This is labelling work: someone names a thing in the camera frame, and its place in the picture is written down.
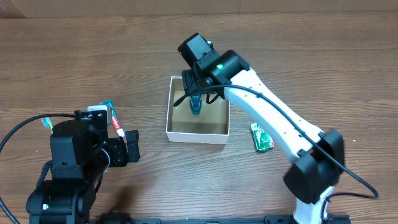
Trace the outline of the Colgate toothpaste tube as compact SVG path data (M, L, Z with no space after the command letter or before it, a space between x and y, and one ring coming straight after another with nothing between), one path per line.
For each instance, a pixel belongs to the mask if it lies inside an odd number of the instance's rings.
M111 110L111 119L112 119L112 124L115 128L116 133L118 134L119 137L124 138L125 137L125 132L123 127L121 126L118 116L116 114L116 111L114 109L113 103L111 100L106 100L100 103L100 105L105 105L108 106Z

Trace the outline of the teal mouthwash bottle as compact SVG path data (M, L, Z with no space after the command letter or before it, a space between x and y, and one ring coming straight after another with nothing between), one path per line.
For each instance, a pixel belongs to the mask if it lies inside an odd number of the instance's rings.
M190 97L190 108L194 115L199 115L201 111L201 94L192 95Z

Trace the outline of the green white toothbrush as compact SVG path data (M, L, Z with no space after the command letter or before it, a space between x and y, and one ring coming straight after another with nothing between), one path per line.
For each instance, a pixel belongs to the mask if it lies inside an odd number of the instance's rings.
M49 117L44 117L41 119L41 122L43 124L43 126L47 129L50 129L51 132L53 132L53 124L52 124L52 120Z

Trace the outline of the green soap packet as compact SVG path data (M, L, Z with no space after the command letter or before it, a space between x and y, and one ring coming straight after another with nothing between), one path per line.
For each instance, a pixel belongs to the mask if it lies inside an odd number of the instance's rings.
M252 123L250 129L256 151L267 152L274 148L275 144L273 139L258 123Z

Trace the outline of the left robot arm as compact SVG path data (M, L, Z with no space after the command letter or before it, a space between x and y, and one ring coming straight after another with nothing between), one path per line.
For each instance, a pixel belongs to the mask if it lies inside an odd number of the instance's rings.
M97 109L53 126L52 160L26 204L30 223L88 223L105 170L129 162L124 139L108 136L111 122L108 110Z

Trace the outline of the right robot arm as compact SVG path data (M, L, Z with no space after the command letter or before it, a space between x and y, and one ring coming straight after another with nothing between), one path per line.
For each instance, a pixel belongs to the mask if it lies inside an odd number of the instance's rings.
M177 49L190 66L185 74L189 85L185 96L215 92L238 106L279 144L291 163L284 182L296 198L292 215L271 215L267 223L348 223L327 212L345 164L342 135L323 132L301 118L265 86L239 54L228 50L220 55L210 41L193 34Z

